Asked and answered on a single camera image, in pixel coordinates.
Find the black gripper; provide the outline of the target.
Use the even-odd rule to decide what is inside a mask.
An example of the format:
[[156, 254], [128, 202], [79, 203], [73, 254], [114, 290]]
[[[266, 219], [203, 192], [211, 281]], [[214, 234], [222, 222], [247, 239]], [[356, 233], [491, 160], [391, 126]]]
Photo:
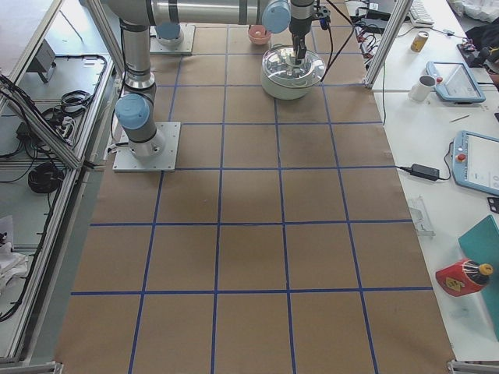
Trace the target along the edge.
[[314, 16], [313, 0], [291, 0], [291, 20], [289, 31], [292, 34], [295, 64], [298, 65], [306, 56], [305, 37], [311, 28]]

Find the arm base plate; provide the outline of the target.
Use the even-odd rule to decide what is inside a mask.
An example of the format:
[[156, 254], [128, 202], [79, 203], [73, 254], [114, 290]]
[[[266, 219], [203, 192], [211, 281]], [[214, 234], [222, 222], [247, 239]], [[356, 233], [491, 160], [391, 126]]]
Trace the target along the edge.
[[181, 132], [180, 122], [156, 122], [156, 135], [145, 143], [130, 142], [122, 132], [113, 170], [117, 172], [174, 171]]
[[156, 55], [191, 55], [196, 27], [193, 24], [181, 24], [180, 34], [176, 39], [157, 37], [156, 30], [150, 28], [150, 53]]

